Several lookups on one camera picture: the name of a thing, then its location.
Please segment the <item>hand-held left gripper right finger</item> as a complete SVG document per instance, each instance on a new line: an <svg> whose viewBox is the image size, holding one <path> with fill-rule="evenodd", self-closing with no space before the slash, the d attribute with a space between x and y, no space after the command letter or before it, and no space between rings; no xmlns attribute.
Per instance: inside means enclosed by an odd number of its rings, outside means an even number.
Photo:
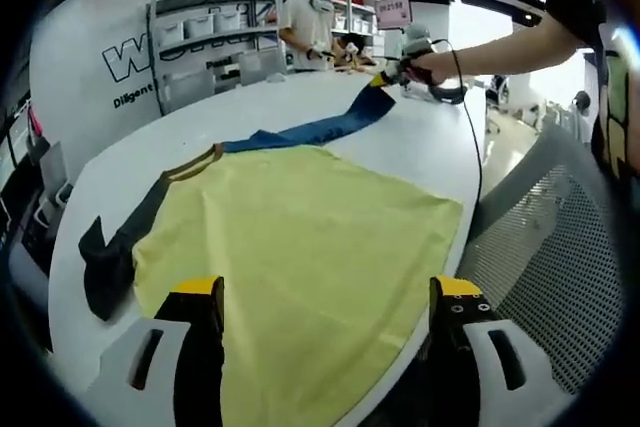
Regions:
<svg viewBox="0 0 640 427"><path fill-rule="evenodd" d="M514 322L499 320L478 286L437 275L430 281L427 360L437 400L550 400L551 366Z"/></svg>

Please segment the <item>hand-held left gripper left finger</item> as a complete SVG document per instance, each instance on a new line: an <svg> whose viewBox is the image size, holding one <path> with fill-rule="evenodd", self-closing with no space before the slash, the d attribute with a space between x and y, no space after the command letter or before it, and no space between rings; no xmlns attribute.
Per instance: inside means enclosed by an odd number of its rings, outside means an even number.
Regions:
<svg viewBox="0 0 640 427"><path fill-rule="evenodd" d="M224 278L183 282L153 318L141 318L103 353L99 377L137 392L220 398L224 363Z"/></svg>

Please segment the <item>person's right hand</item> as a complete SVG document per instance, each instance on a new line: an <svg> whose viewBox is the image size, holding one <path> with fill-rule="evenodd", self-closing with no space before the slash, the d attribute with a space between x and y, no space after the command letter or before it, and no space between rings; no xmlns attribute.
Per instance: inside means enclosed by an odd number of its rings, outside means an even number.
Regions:
<svg viewBox="0 0 640 427"><path fill-rule="evenodd" d="M407 75L416 82L440 85L456 74L451 52L431 52L412 59Z"/></svg>

